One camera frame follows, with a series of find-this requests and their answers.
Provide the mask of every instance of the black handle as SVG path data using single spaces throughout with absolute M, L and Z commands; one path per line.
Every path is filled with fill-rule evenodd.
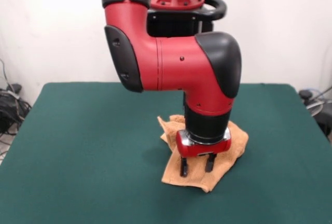
M 223 0 L 205 0 L 205 4 L 215 7 L 213 10 L 199 9 L 194 11 L 201 20 L 215 21 L 223 18 L 227 12 L 227 5 Z

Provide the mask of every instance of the green tablecloth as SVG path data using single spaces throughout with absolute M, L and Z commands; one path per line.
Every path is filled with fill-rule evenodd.
M 248 146 L 209 194 L 161 183 L 172 114 L 181 92 L 46 85 L 0 166 L 0 223 L 332 223 L 332 149 L 292 87 L 241 86 Z

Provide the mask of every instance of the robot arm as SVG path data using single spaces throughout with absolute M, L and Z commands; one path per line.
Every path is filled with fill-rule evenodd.
M 158 38 L 147 34 L 150 0 L 102 0 L 105 33 L 123 86 L 133 92 L 185 92 L 183 158 L 229 148 L 225 133 L 241 78 L 236 40 L 220 32 Z

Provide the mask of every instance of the screw hole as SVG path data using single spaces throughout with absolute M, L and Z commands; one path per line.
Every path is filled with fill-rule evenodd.
M 113 40 L 113 46 L 120 47 L 120 39 L 119 38 L 116 38 L 116 39 Z

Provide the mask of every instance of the crumpled towel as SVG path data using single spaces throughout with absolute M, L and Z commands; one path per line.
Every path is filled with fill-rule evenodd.
M 168 122 L 162 120 L 160 117 L 158 117 L 158 121 L 164 130 L 161 139 L 173 151 L 161 181 L 165 184 L 175 186 L 198 187 L 205 193 L 212 191 L 220 179 L 235 164 L 236 160 L 244 154 L 249 139 L 246 132 L 229 121 L 228 128 L 232 137 L 231 147 L 228 151 L 218 154 L 212 172 L 205 172 L 208 156 L 188 158 L 188 176 L 181 177 L 181 157 L 176 148 L 176 133 L 179 130 L 185 129 L 185 118 L 182 115 L 172 115 Z

